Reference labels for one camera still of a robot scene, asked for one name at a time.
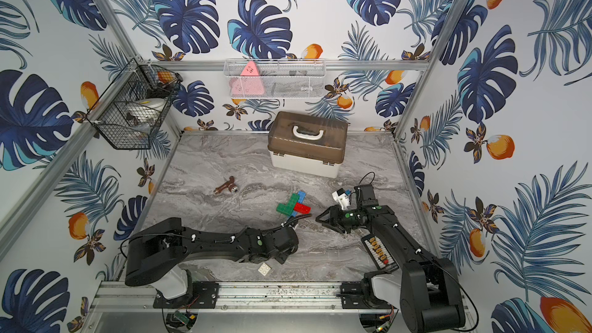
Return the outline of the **blue lego brick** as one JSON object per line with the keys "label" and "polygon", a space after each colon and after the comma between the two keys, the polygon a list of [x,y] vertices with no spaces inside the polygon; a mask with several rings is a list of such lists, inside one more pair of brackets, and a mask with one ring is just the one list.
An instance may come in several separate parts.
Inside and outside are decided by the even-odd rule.
{"label": "blue lego brick", "polygon": [[298,192],[298,202],[300,204],[302,204],[304,202],[305,197],[306,197],[306,193],[304,191],[299,191]]}

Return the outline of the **white square lego brick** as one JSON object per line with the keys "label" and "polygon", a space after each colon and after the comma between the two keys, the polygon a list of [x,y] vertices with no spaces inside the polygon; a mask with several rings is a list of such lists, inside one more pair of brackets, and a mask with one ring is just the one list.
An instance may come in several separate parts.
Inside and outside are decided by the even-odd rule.
{"label": "white square lego brick", "polygon": [[271,272],[271,267],[267,263],[262,263],[257,270],[261,275],[267,276]]}

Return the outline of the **red lego brick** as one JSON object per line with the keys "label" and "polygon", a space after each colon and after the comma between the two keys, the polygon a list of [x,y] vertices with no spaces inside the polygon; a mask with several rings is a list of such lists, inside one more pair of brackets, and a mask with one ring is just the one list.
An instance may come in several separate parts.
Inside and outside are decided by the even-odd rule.
{"label": "red lego brick", "polygon": [[303,203],[297,202],[294,205],[294,211],[299,214],[309,214],[311,212],[311,208],[309,206],[304,205]]}

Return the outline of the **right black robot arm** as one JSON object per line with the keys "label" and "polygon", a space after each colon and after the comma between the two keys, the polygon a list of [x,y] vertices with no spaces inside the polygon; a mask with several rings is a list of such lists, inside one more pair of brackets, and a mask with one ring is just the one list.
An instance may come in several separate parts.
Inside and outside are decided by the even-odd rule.
{"label": "right black robot arm", "polygon": [[370,184],[332,194],[335,205],[316,217],[340,234],[363,229],[365,250],[376,271],[364,274],[358,288],[345,285],[344,303],[368,308],[391,306],[411,332],[459,331],[467,323],[456,267],[436,257],[404,228],[395,211],[381,205]]}

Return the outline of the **green lego brick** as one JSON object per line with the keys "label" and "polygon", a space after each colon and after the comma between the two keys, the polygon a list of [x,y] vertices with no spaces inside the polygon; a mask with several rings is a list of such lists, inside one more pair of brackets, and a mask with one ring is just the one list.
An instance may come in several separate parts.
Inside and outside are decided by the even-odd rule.
{"label": "green lego brick", "polygon": [[292,194],[289,202],[288,202],[288,206],[293,209],[295,207],[295,205],[299,202],[300,200],[300,196],[298,194]]}
{"label": "green lego brick", "polygon": [[289,203],[288,204],[279,203],[276,207],[276,211],[279,212],[280,214],[291,217],[291,215],[294,212],[294,208]]}

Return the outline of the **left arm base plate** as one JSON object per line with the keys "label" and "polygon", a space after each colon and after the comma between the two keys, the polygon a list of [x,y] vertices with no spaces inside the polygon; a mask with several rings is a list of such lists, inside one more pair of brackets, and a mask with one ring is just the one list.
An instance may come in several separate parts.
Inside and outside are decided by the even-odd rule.
{"label": "left arm base plate", "polygon": [[216,282],[193,282],[188,292],[178,298],[165,299],[159,294],[154,299],[155,309],[214,309],[220,285]]}

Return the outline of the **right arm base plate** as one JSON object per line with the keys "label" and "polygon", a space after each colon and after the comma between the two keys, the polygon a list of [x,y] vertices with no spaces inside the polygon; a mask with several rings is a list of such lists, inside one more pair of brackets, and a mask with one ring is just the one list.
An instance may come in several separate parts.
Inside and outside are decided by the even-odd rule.
{"label": "right arm base plate", "polygon": [[390,279],[379,279],[376,283],[378,292],[373,289],[372,282],[343,282],[337,297],[345,310],[387,310],[398,308],[401,295],[401,283]]}

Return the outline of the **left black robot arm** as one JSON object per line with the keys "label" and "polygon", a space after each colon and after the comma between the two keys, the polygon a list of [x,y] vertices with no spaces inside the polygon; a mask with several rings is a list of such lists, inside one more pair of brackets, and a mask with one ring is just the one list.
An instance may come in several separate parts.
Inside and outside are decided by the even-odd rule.
{"label": "left black robot arm", "polygon": [[183,226],[179,217],[170,217],[129,238],[125,285],[151,285],[171,300],[190,293],[191,276],[179,267],[186,261],[283,264],[298,250],[295,227],[307,217],[290,217],[271,229],[246,227],[230,234],[194,230]]}

